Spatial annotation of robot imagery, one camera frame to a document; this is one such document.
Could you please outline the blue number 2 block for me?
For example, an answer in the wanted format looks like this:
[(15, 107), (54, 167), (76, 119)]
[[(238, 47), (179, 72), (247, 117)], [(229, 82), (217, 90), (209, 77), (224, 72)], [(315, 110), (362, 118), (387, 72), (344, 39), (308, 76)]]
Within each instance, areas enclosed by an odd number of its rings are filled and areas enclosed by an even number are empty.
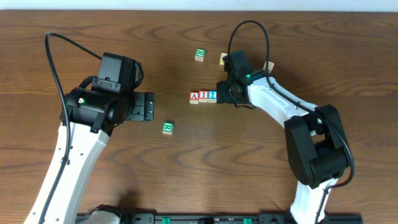
[(216, 90), (209, 90), (208, 91), (208, 102), (209, 103), (216, 103), (217, 102), (217, 91)]

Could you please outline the red letter I block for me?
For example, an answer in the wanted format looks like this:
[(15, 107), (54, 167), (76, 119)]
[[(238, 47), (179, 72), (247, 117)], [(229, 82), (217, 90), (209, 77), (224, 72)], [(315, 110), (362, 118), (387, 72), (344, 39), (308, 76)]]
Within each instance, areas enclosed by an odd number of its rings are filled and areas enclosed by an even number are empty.
[(208, 90), (200, 90), (198, 100), (200, 103), (207, 103), (208, 102)]

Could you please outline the red letter A block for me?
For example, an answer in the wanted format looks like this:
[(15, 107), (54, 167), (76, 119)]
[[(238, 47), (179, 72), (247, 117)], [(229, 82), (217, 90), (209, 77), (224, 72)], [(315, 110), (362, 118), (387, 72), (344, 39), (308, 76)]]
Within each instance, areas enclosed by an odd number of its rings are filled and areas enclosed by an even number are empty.
[(190, 104), (199, 104), (199, 92), (191, 91), (189, 96)]

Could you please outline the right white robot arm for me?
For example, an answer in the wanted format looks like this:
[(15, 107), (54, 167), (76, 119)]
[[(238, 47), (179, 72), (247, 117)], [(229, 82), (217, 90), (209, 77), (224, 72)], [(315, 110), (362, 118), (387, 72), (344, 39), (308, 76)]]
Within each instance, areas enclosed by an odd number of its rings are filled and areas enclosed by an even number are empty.
[(338, 182), (346, 168), (354, 172), (337, 109), (301, 100), (264, 71), (229, 75), (216, 84), (216, 91), (218, 103), (260, 108), (283, 127), (289, 166), (298, 180), (290, 214), (296, 223), (324, 221), (330, 191), (351, 182), (351, 177)]

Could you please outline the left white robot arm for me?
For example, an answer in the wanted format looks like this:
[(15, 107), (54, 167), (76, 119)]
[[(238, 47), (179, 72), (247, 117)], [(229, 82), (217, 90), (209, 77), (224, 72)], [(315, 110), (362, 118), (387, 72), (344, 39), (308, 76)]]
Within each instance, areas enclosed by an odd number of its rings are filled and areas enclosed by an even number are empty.
[(26, 223), (74, 223), (91, 171), (115, 126), (154, 119), (153, 92), (74, 88), (55, 152)]

